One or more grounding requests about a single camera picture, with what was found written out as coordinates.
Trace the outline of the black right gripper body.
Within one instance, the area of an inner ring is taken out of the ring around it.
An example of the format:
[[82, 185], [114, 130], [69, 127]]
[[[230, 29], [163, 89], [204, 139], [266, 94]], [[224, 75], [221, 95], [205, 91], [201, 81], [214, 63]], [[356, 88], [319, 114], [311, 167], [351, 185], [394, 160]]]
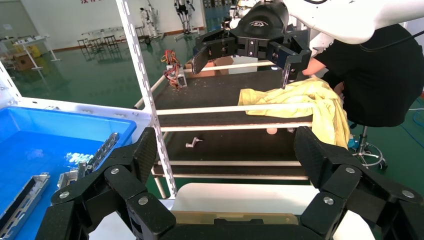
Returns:
[[230, 30], [238, 56], [266, 58], [268, 45], [282, 41], [289, 21], [287, 6], [282, 2], [259, 2]]

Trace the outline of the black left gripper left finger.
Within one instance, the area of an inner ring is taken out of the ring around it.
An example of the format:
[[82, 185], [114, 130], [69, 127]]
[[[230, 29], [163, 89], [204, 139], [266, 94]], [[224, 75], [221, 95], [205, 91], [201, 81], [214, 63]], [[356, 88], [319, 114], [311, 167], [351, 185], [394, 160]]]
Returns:
[[138, 240], [162, 240], [176, 218], [146, 181], [157, 156], [155, 130], [114, 149], [99, 169], [55, 192], [36, 234], [38, 240], [87, 240], [101, 221], [118, 213]]

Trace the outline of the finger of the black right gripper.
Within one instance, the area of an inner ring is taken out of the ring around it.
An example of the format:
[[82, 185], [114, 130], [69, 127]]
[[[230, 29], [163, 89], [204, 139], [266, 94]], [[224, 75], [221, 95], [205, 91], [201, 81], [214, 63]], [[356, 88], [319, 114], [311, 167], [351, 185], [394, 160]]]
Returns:
[[191, 72], [199, 74], [209, 60], [232, 56], [237, 53], [237, 39], [229, 30], [217, 29], [195, 39]]
[[268, 43], [268, 60], [282, 69], [281, 88], [308, 67], [312, 51], [308, 31], [290, 31]]

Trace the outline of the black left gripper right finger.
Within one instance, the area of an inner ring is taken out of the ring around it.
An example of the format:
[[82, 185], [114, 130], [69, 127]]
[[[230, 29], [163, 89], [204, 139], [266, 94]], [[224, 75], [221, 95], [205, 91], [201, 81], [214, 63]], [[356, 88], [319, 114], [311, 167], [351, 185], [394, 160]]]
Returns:
[[318, 194], [300, 224], [319, 239], [331, 239], [347, 212], [359, 215], [384, 240], [424, 237], [424, 199], [416, 191], [361, 165], [345, 148], [320, 141], [297, 128], [295, 156]]

